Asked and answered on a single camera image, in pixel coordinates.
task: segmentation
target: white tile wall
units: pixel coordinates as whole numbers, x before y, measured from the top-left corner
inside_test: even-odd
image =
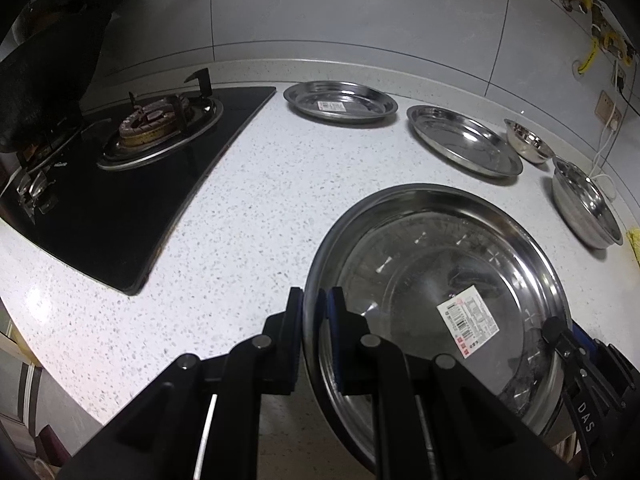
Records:
[[[640,98],[633,95],[629,102],[640,111]],[[629,205],[631,211],[634,211],[632,205],[636,207],[635,211],[638,211],[640,208],[640,117],[632,110],[626,113],[618,137],[607,157],[607,163],[615,172],[612,176],[619,177],[625,184],[626,190],[623,189],[622,193],[628,191],[636,202]],[[640,214],[636,216],[636,220],[640,222]]]
[[[486,81],[449,66],[399,52],[325,41],[251,41],[216,46],[216,61],[319,59],[377,66],[434,79],[477,95]]]
[[[590,49],[590,37],[550,0],[510,0],[491,82],[541,108],[597,150],[602,124],[593,111],[603,88],[613,95],[613,67],[599,54],[576,80],[572,64]],[[564,140],[574,142],[575,136]]]
[[[631,193],[631,190],[629,189],[629,186],[627,186],[626,182],[624,180],[622,180],[622,178],[619,176],[619,174],[613,169],[612,165],[610,165],[608,162],[605,162],[602,165],[602,172],[609,175],[613,181],[613,184],[615,185],[615,193],[617,195],[619,195],[622,200],[625,201],[625,203],[628,205],[632,215],[634,216],[634,219],[636,220],[635,223],[627,223],[624,225],[625,230],[629,230],[632,227],[638,226],[638,222],[640,219],[640,201],[638,200],[638,198],[636,198],[634,196],[633,193]],[[612,195],[612,192],[614,191],[612,187],[607,187],[609,184],[607,183],[606,179],[597,179],[596,180],[598,185],[609,195]]]
[[[213,59],[379,66],[486,94],[593,156],[602,130],[594,107],[614,89],[611,56],[598,53],[583,78],[572,75],[590,28],[590,15],[559,0],[124,0],[96,77],[125,82]],[[634,69],[625,68],[626,96]],[[640,119],[626,116],[605,170],[640,201]]]
[[[211,61],[210,0],[123,0],[106,29],[94,79],[132,67],[140,76]]]
[[[333,41],[488,80],[507,0],[212,0],[214,44]]]

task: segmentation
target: gas stove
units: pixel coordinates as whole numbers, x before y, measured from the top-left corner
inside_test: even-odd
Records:
[[[23,155],[0,217],[69,266],[136,294],[200,184],[274,87],[137,99],[60,124]]]

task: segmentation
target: electrical outlet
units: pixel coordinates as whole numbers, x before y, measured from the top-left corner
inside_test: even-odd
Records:
[[[618,77],[622,78],[622,88],[625,87],[625,77],[626,77],[626,72],[622,69],[622,67],[620,65],[618,65]],[[617,89],[618,86],[616,85],[616,69],[614,67],[614,69],[611,71],[611,84],[613,85],[613,88]]]
[[[598,104],[596,104],[596,116],[602,121],[602,124],[606,124],[611,115],[611,110],[613,110],[613,101],[611,97],[607,95],[607,93],[603,90],[600,93],[600,98],[598,99]],[[620,127],[620,123],[622,122],[622,114],[620,110],[616,106],[616,111],[613,114],[611,122],[616,121],[616,130]]]

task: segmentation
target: stainless steel plate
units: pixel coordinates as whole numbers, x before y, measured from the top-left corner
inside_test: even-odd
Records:
[[[562,285],[531,236],[481,198],[446,186],[382,190],[347,211],[324,238],[305,286],[306,366],[326,418],[365,465],[374,462],[371,406],[334,383],[320,289],[339,285],[347,308],[409,354],[449,352],[536,433],[552,418],[562,387],[558,356],[542,342],[549,316],[570,322]],[[436,306],[471,285],[499,332],[464,359]]]
[[[518,153],[473,119],[433,106],[412,106],[406,115],[424,142],[460,166],[491,177],[522,173]]]
[[[398,111],[387,94],[339,81],[299,83],[287,88],[284,98],[303,114],[336,123],[370,123]]]

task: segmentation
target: floor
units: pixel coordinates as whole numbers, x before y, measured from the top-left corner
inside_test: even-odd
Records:
[[[50,424],[66,450],[74,454],[101,424],[82,409],[46,370],[40,377],[35,433]]]

